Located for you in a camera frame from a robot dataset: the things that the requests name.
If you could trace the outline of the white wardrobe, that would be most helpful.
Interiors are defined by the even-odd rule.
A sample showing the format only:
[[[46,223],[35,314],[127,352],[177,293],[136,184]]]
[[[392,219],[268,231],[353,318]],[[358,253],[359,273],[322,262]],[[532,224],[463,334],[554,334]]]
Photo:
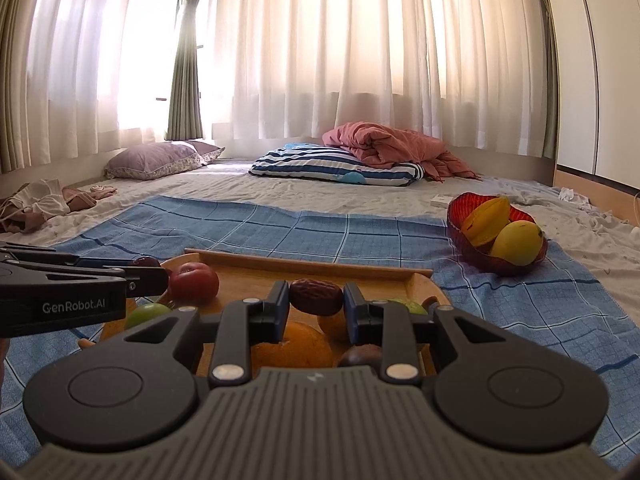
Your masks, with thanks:
[[[639,186],[639,0],[549,0],[559,71],[556,162]]]

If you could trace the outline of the white crumpled cloth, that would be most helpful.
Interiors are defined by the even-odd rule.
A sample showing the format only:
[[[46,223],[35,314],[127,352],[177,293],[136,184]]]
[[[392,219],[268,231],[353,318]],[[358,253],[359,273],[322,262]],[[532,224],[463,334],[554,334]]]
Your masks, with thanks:
[[[590,199],[574,190],[574,188],[560,188],[559,200],[573,204],[580,209],[591,209]]]

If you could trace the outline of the blue striped pillow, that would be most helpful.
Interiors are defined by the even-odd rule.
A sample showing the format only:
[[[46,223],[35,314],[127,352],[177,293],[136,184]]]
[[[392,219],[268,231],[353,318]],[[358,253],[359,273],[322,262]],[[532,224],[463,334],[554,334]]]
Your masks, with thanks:
[[[349,151],[310,143],[286,144],[269,151],[256,159],[248,172],[256,177],[379,186],[406,186],[424,178],[423,169],[413,162],[373,168]]]

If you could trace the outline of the purple floral pillow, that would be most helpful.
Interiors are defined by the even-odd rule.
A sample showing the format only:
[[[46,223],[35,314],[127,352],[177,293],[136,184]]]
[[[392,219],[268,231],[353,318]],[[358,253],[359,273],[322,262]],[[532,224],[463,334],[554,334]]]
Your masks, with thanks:
[[[114,156],[104,174],[107,179],[156,180],[209,165],[223,152],[202,139],[140,144]]]

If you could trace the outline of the green drape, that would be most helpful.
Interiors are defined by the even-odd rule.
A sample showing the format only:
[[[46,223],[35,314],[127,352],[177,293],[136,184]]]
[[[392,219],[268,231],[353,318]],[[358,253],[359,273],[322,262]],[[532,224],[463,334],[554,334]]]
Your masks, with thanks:
[[[544,62],[546,63],[546,131],[544,132],[544,158],[556,159],[559,130],[559,69],[558,49],[550,0],[540,0],[542,29],[544,30]]]
[[[182,0],[166,132],[166,139],[169,141],[203,137],[196,44],[196,11],[199,3],[200,0]]]

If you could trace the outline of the red tomato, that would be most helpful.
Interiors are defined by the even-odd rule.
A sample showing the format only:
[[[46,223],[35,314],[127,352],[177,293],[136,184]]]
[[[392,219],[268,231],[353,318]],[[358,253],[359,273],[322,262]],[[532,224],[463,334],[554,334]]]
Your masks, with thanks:
[[[209,304],[219,292],[219,278],[207,264],[187,262],[171,272],[168,290],[177,302],[197,306]]]

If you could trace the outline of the green drape left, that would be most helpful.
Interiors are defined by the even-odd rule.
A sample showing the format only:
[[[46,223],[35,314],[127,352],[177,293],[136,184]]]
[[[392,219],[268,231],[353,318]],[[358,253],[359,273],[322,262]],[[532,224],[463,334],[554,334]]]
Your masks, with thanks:
[[[200,0],[182,0],[166,132],[166,139],[169,141],[203,137],[196,44],[196,11],[199,3]]]

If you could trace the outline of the red jujube date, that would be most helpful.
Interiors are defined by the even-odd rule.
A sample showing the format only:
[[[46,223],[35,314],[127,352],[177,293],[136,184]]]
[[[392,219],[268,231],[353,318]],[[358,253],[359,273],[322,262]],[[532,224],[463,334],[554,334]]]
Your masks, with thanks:
[[[295,309],[318,316],[337,314],[344,304],[343,291],[337,285],[311,278],[293,282],[288,299]]]
[[[140,256],[132,260],[132,266],[160,266],[157,258],[151,256]]]

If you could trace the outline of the small green apple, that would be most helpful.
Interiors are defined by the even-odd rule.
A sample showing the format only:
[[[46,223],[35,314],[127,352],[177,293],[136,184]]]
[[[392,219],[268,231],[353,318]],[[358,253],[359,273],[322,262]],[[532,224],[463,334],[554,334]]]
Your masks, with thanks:
[[[393,304],[402,304],[410,314],[427,315],[427,310],[418,302],[410,298],[393,298],[390,299]]]

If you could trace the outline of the orange fruit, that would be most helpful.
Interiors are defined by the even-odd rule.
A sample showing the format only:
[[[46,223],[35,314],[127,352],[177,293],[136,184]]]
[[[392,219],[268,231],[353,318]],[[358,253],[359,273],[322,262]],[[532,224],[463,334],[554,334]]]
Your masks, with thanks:
[[[346,326],[346,318],[343,311],[338,311],[329,316],[318,316],[320,330],[331,340],[341,344],[349,343],[349,334]]]
[[[288,322],[283,339],[276,344],[262,342],[252,347],[252,373],[263,367],[328,368],[333,366],[329,341],[313,327]]]

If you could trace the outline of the pink clothing pile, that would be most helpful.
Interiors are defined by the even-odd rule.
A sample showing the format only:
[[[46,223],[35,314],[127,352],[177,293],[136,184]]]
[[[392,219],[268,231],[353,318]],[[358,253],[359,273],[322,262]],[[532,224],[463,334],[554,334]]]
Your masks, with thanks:
[[[24,184],[1,200],[1,232],[35,232],[51,218],[93,208],[99,200],[116,193],[117,188],[111,185],[93,185],[88,191],[63,188],[58,179]]]

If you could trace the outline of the yellow mango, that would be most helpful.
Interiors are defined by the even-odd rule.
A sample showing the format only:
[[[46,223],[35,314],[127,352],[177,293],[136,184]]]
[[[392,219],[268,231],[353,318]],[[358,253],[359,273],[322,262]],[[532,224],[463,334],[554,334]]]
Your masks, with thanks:
[[[514,266],[533,263],[544,244],[544,234],[535,222],[518,220],[505,226],[491,246],[489,255]]]

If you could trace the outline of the yellow starfruit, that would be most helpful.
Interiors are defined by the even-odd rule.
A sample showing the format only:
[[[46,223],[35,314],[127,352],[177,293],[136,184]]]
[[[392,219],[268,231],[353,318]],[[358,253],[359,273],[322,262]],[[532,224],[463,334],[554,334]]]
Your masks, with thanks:
[[[492,242],[510,222],[511,205],[504,196],[486,200],[462,222],[462,234],[474,247]]]

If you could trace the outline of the wooden serving tray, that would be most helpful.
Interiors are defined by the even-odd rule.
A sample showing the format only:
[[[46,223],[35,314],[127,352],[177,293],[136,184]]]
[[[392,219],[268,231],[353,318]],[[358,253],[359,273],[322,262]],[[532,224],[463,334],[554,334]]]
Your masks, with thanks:
[[[219,278],[218,295],[209,304],[200,307],[201,314],[216,313],[233,300],[264,298],[274,282],[293,283],[301,278],[331,282],[339,288],[353,282],[360,288],[363,297],[369,300],[410,298],[427,309],[435,304],[444,306],[449,302],[444,292],[431,280],[431,270],[269,259],[196,249],[188,249],[184,254],[164,261],[162,267],[173,271],[187,262],[205,263]],[[288,314],[288,322],[309,325],[326,336],[320,330],[317,318],[317,315],[295,308]],[[350,348],[350,342],[341,344],[328,336],[326,339],[332,348],[335,366]]]

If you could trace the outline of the dark purple plum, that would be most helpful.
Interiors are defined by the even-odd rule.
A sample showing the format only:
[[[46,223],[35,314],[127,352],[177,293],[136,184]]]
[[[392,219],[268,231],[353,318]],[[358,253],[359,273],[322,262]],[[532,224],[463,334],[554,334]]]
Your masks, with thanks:
[[[375,344],[352,346],[343,353],[337,362],[338,367],[367,365],[377,372],[382,364],[382,349]]]

